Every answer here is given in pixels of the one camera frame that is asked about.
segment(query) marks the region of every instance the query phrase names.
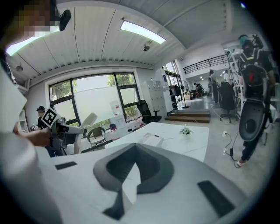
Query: stairs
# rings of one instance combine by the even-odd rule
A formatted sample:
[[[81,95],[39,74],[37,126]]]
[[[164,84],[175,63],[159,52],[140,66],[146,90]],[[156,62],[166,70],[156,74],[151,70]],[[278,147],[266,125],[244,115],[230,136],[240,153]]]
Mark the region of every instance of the stairs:
[[[183,122],[198,122],[198,123],[209,123],[210,112],[208,110],[197,110],[197,111],[175,111],[175,114],[169,114],[165,120],[168,121],[183,121]]]

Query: black metal railing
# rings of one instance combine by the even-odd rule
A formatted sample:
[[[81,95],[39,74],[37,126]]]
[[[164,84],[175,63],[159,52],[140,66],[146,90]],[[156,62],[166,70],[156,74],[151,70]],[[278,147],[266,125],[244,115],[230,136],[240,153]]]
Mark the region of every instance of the black metal railing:
[[[224,63],[227,63],[227,62],[228,62],[227,55],[224,54],[224,55],[220,55],[220,56],[217,56],[217,57],[214,57],[214,58],[209,58],[209,59],[204,60],[204,61],[200,61],[200,62],[195,63],[193,65],[189,65],[187,67],[184,67],[183,69],[185,71],[185,74],[188,74],[188,73],[198,71],[198,70],[203,69],[203,68],[208,68],[208,67],[211,67],[211,66],[214,66],[214,65],[224,64]]]

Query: fluorescent light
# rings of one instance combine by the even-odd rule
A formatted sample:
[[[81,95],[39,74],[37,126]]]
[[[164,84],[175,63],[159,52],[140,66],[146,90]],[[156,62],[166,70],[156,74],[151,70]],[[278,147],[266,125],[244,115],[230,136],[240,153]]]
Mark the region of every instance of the fluorescent light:
[[[23,48],[25,45],[31,43],[32,41],[40,38],[40,37],[43,37],[43,36],[46,36],[50,33],[54,33],[54,32],[57,32],[59,31],[59,28],[58,27],[55,27],[55,28],[50,28],[50,31],[47,31],[47,32],[44,32],[44,31],[40,31],[40,32],[35,32],[35,36],[34,37],[31,37],[27,40],[24,40],[22,42],[19,42],[19,43],[16,43],[16,44],[13,44],[11,45],[10,47],[8,47],[7,49],[7,53],[12,56],[13,54],[15,54],[19,49]]]
[[[150,30],[147,30],[144,27],[138,26],[136,24],[129,23],[127,21],[124,21],[122,23],[121,30],[130,31],[132,33],[137,33],[137,34],[147,37],[151,40],[154,40],[155,42],[158,42],[159,44],[162,44],[165,41],[165,39],[163,39],[161,36],[157,35],[156,33],[152,32]]]

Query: gray floor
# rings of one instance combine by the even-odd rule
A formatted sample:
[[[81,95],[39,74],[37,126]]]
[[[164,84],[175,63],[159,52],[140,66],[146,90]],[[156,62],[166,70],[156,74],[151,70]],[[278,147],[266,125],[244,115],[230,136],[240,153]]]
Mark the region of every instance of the gray floor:
[[[204,159],[204,163],[226,176],[229,180],[234,182],[243,192],[250,196],[256,193],[264,181],[271,174],[272,167],[275,164],[275,158],[277,157],[277,150],[274,146],[275,139],[279,136],[279,123],[274,125],[273,131],[268,135],[266,146],[259,141],[258,146],[249,160],[248,164],[242,168],[235,168],[232,159],[224,153],[224,147],[230,142],[230,137],[222,137],[222,132],[227,131],[232,137],[233,144],[234,138],[238,132],[239,120],[232,119],[232,124],[228,124],[228,119],[220,121],[217,114],[221,114],[221,110],[218,104],[214,103],[213,109],[210,104],[213,104],[210,97],[204,98],[202,101],[188,102],[190,107],[186,111],[208,109],[211,113],[211,121],[209,124],[192,123],[192,122],[176,122],[176,121],[161,121],[163,123],[178,124],[178,125],[190,125],[190,126],[207,126],[210,129],[208,146]],[[239,160],[242,156],[243,141],[238,135],[234,144],[234,158]]]

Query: person's hand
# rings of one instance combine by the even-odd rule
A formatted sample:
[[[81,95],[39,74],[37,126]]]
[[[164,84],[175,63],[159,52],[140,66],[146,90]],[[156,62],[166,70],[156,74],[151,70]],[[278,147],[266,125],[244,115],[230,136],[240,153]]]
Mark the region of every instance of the person's hand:
[[[14,126],[14,133],[19,137],[26,138],[32,142],[34,146],[47,146],[50,145],[51,132],[49,128],[42,130],[32,131],[29,133],[23,133],[18,131],[18,126]]]

